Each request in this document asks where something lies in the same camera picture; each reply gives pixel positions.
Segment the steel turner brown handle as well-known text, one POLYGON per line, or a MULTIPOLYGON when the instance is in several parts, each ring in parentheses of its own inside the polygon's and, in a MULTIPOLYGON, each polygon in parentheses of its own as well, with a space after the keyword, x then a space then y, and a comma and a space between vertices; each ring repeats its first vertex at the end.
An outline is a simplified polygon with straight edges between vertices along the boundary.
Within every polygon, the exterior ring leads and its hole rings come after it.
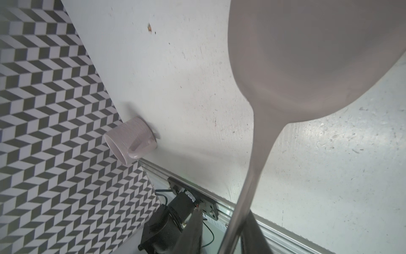
POLYGON ((231 254, 248 233, 262 170, 283 128, 350 105, 405 50, 405 1, 231 1, 229 62, 253 109, 254 128, 221 254, 231 254))

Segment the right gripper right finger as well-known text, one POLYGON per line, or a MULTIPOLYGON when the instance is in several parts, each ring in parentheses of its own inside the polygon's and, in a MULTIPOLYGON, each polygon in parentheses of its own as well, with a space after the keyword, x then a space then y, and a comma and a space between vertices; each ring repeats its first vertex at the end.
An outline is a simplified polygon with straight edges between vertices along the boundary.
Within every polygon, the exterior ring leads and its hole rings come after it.
POLYGON ((242 254, 273 254, 252 211, 242 227, 241 249, 242 254))

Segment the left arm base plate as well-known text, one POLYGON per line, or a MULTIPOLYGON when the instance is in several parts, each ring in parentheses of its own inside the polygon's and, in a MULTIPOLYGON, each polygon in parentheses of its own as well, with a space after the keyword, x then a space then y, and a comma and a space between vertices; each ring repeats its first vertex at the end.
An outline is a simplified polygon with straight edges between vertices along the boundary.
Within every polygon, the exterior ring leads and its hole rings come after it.
POLYGON ((171 202, 173 205, 170 205, 181 219, 186 219, 186 213, 192 212, 192 207, 201 207, 205 215, 218 221, 217 202, 213 198, 173 177, 168 178, 168 183, 175 195, 181 195, 171 202))

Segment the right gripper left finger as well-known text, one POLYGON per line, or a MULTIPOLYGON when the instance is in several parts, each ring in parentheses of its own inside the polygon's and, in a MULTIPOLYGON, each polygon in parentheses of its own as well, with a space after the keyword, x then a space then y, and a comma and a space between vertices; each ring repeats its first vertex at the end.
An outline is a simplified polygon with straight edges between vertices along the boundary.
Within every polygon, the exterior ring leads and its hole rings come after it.
POLYGON ((202 251, 203 212, 196 208, 172 250, 173 254, 200 254, 202 251))

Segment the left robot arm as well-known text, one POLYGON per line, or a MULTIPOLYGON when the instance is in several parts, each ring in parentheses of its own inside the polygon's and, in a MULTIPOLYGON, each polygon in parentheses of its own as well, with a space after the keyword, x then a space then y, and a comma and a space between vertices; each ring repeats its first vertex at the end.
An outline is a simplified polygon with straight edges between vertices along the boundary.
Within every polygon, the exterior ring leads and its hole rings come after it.
POLYGON ((202 240, 202 206, 183 192, 153 213, 138 249, 148 254, 201 254, 202 240))

